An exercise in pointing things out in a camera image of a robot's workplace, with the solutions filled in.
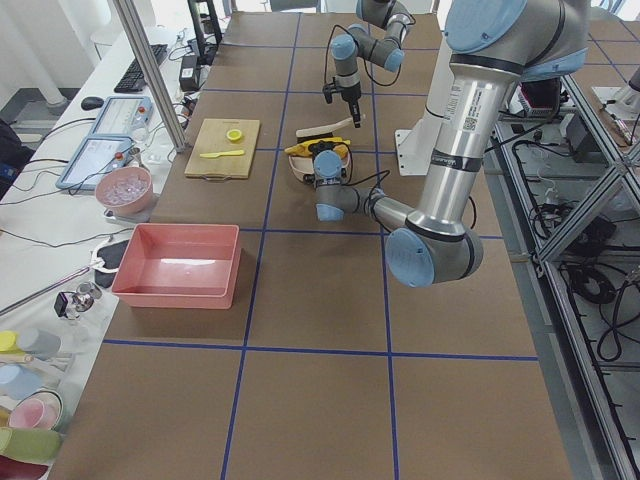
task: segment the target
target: black mouse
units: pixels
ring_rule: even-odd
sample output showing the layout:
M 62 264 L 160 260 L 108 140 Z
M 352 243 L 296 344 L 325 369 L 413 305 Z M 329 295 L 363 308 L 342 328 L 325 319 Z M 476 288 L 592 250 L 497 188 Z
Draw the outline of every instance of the black mouse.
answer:
M 82 99 L 80 108 L 83 110 L 93 110 L 95 108 L 100 108 L 103 104 L 104 99 L 100 97 L 85 97 Z

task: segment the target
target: white table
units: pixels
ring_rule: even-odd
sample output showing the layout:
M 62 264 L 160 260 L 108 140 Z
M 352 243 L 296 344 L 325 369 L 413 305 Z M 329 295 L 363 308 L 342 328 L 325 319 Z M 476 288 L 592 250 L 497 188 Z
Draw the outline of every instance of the white table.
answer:
M 170 50 L 176 43 L 176 32 L 174 31 L 153 28 L 147 34 L 150 43 L 166 43 L 169 45 Z M 113 87 L 132 60 L 133 53 L 123 33 L 71 102 L 57 125 L 62 125 L 78 118 L 95 117 L 99 110 L 83 111 L 80 108 L 80 102 L 87 96 L 105 98 L 109 95 L 114 95 Z M 173 62 L 167 59 L 161 65 L 161 72 L 165 78 L 169 95 L 176 102 L 181 99 L 181 96 L 177 96 L 179 93 L 179 70 L 179 61 Z M 142 94 L 151 96 L 148 88 Z M 160 116 L 154 109 L 149 125 L 153 128 L 160 123 Z M 90 126 L 91 122 L 87 122 L 86 124 L 73 125 L 54 133 L 37 149 L 33 159 L 69 160 L 81 140 L 89 132 Z M 155 153 L 162 155 L 163 158 L 163 161 L 159 164 L 148 165 L 154 180 L 154 191 L 159 193 L 162 191 L 171 166 L 167 160 L 167 155 L 170 154 L 173 148 L 165 129 L 158 130 L 152 148 Z M 33 185 L 38 172 L 46 169 L 60 173 L 63 166 L 61 163 L 49 161 L 27 165 L 15 185 L 21 188 L 29 188 Z M 15 188 L 10 189 L 0 202 L 0 228 L 24 237 L 46 241 L 51 244 L 59 244 L 74 242 L 97 234 L 117 232 L 127 227 L 126 225 L 108 223 L 103 217 L 103 207 L 90 194 L 70 196 L 65 192 L 59 191 L 53 195 L 36 198 L 26 203 L 3 205 L 19 202 L 34 195 L 54 192 L 57 190 L 55 181 L 56 177 L 53 175 L 41 174 L 36 186 L 29 192 L 21 192 Z M 115 236 L 114 241 L 125 240 L 130 236 L 131 231 L 120 233 Z M 7 233 L 1 233 L 0 275 L 2 287 L 0 288 L 0 309 L 87 265 L 92 249 L 102 239 L 61 248 L 49 248 L 14 238 Z M 66 288 L 62 289 L 75 290 L 80 282 L 87 280 L 93 280 L 93 272 L 72 280 L 65 285 Z M 65 321 L 58 319 L 54 313 L 55 297 L 62 289 L 46 293 L 27 305 L 0 317 L 0 330 L 19 331 L 20 329 L 34 326 L 62 335 L 63 341 L 79 333 L 78 327 L 70 326 Z M 111 293 L 105 292 L 103 298 L 97 301 L 94 307 L 81 317 L 80 324 L 86 326 L 89 336 L 83 345 L 75 346 L 76 359 L 57 388 L 63 396 L 65 407 L 69 413 L 75 411 L 116 304 L 117 298 Z M 7 402 L 7 397 L 4 397 L 3 403 L 11 402 Z

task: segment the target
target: pink cup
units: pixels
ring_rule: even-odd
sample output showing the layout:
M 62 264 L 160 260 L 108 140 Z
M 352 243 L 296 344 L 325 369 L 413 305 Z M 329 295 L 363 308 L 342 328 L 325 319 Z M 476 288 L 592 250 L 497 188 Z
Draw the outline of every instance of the pink cup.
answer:
M 38 398 L 27 398 L 20 402 L 9 415 L 12 428 L 51 429 L 58 420 L 56 409 Z

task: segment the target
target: wooden cutting board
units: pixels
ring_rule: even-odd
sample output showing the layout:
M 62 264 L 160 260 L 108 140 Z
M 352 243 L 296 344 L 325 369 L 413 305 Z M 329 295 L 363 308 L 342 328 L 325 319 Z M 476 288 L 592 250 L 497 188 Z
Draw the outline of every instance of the wooden cutting board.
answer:
M 237 142 L 227 139 L 227 132 L 232 128 L 242 130 L 243 137 Z M 185 176 L 248 178 L 259 131 L 260 120 L 206 118 L 184 170 Z M 229 150 L 244 150 L 244 155 L 200 158 L 201 153 Z

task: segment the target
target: keyboard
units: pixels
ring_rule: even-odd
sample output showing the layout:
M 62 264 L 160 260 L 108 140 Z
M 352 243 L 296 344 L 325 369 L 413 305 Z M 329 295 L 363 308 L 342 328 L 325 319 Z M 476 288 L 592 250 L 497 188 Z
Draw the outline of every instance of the keyboard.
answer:
M 158 65 L 160 65 L 164 59 L 167 57 L 167 44 L 159 43 L 156 45 L 151 45 L 151 51 L 153 55 L 156 57 L 156 61 Z M 147 84 L 144 80 L 144 73 L 142 73 L 142 68 L 140 68 L 140 64 L 138 60 L 133 60 L 127 71 L 124 72 L 124 75 L 116 85 L 116 88 L 113 89 L 116 93 L 137 93 L 142 91 L 144 86 Z

